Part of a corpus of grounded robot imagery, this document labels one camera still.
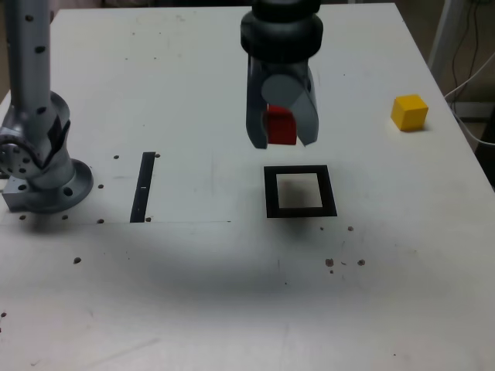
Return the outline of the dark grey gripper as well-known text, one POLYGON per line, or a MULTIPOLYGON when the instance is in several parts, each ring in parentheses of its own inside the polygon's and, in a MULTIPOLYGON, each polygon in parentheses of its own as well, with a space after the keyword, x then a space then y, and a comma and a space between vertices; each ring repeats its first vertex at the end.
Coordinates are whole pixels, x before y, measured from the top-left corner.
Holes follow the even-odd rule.
POLYGON ((316 142, 319 116, 308 60, 269 63, 250 56, 247 67, 246 130, 252 145, 266 149, 268 143, 316 142), (274 75, 265 80, 266 73, 274 75))

